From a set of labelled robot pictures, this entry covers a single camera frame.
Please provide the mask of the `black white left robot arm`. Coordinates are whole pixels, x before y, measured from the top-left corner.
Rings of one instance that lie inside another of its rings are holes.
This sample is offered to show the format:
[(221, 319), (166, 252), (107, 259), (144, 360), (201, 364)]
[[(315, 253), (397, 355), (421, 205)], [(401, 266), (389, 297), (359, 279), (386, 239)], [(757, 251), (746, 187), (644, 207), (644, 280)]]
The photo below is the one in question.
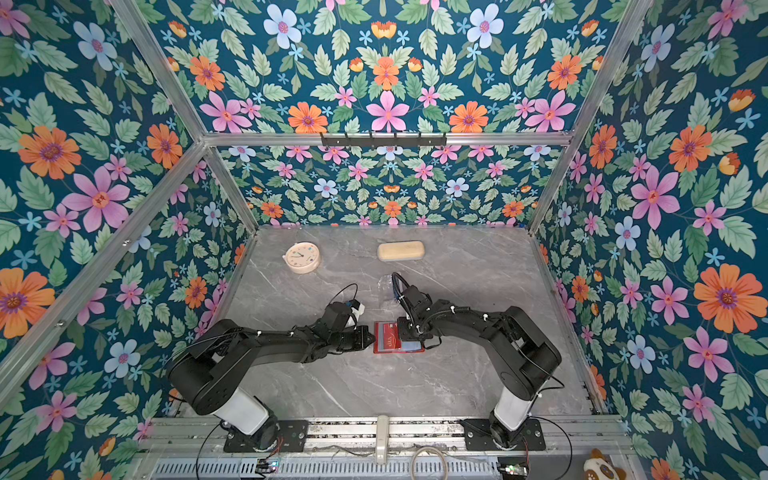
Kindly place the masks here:
[(356, 353), (375, 341), (369, 327), (358, 322), (356, 308), (342, 302), (328, 304), (314, 323), (284, 331), (246, 328), (223, 319), (172, 360), (167, 378), (196, 414), (215, 416), (251, 448), (265, 451), (278, 441), (278, 420), (241, 386), (249, 370)]

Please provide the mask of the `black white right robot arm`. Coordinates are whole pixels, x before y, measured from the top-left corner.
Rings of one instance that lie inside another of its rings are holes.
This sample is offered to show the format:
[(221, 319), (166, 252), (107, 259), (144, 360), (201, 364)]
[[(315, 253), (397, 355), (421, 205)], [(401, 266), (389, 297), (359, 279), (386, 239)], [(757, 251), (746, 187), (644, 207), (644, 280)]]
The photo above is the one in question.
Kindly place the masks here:
[(434, 300), (397, 272), (391, 274), (391, 283), (394, 298), (404, 310), (397, 320), (402, 340), (430, 349), (429, 340), (441, 343), (445, 337), (455, 337), (484, 349), (503, 386), (484, 434), (498, 447), (512, 448), (562, 362), (559, 350), (519, 307), (483, 312)]

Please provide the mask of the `red leather card holder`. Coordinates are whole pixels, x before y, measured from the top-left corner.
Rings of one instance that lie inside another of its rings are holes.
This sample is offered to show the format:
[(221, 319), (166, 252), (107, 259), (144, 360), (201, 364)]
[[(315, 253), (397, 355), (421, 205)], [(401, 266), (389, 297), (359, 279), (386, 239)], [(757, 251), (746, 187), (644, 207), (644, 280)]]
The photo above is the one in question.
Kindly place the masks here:
[(425, 351), (419, 341), (402, 340), (396, 322), (376, 322), (374, 328), (375, 354), (415, 354)]

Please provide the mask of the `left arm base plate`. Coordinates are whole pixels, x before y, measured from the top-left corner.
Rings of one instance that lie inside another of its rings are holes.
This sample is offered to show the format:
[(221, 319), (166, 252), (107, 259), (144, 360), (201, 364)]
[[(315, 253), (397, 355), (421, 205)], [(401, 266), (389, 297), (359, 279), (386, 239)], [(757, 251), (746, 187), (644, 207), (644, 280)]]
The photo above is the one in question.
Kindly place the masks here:
[(306, 420), (268, 420), (255, 433), (245, 434), (230, 426), (223, 450), (226, 453), (266, 454), (303, 452), (308, 427)]

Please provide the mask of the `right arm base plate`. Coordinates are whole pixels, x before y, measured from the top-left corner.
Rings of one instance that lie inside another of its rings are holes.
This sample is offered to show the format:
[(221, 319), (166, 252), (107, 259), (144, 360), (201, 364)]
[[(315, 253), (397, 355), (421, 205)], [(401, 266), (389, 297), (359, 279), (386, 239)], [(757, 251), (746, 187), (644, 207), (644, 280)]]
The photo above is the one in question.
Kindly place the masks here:
[(546, 442), (538, 420), (529, 418), (516, 431), (506, 430), (500, 423), (487, 419), (461, 419), (465, 448), (468, 451), (533, 451), (546, 450)]

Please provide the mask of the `clear acrylic card stand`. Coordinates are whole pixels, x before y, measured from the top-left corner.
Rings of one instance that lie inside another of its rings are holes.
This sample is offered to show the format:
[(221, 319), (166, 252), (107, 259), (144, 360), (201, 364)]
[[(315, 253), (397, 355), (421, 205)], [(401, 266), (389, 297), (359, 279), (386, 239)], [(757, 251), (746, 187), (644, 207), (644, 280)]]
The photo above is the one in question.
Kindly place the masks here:
[(382, 304), (395, 302), (397, 300), (398, 294), (395, 287), (393, 286), (391, 273), (387, 273), (379, 279), (377, 286), (377, 298)]

